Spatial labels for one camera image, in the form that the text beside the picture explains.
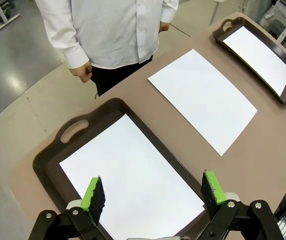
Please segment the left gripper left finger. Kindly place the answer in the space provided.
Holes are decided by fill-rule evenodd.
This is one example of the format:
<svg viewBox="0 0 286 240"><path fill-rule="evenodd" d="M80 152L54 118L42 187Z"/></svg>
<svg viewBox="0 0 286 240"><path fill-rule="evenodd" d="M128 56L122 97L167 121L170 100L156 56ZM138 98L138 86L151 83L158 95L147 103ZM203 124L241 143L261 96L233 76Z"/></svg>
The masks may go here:
<svg viewBox="0 0 286 240"><path fill-rule="evenodd" d="M30 240L105 240L99 221L105 206L105 193L100 176L93 177L80 206L57 214L44 210L38 215Z"/></svg>

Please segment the person's left hand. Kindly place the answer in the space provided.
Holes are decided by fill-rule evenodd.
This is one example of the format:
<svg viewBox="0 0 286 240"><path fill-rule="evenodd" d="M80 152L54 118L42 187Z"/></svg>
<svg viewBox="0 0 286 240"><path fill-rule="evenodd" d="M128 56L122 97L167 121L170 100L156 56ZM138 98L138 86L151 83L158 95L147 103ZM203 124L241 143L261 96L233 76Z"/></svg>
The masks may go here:
<svg viewBox="0 0 286 240"><path fill-rule="evenodd" d="M160 24L159 24L159 33L161 32L166 32L169 30L171 26L171 23L170 22L163 22L163 21L160 21Z"/></svg>

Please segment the person's right hand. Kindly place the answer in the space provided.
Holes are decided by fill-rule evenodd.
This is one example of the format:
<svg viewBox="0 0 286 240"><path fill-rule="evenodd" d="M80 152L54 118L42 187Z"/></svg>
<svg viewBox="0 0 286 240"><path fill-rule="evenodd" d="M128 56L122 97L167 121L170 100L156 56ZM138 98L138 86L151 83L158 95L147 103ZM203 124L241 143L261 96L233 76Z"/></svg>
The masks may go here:
<svg viewBox="0 0 286 240"><path fill-rule="evenodd" d="M78 77L82 83L86 83L92 77L92 69L91 62L88 61L80 67L70 68L69 71L73 76Z"/></svg>

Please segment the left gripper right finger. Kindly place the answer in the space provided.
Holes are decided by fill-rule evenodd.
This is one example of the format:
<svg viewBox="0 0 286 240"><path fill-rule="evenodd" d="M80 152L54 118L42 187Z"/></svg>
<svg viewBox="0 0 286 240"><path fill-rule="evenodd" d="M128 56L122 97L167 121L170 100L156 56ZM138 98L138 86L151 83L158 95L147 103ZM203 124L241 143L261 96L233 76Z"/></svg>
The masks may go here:
<svg viewBox="0 0 286 240"><path fill-rule="evenodd" d="M199 240L224 240L229 232L240 232L245 240L282 240L283 235L269 204L260 199L245 205L226 198L213 171L202 176L201 193L210 222Z"/></svg>

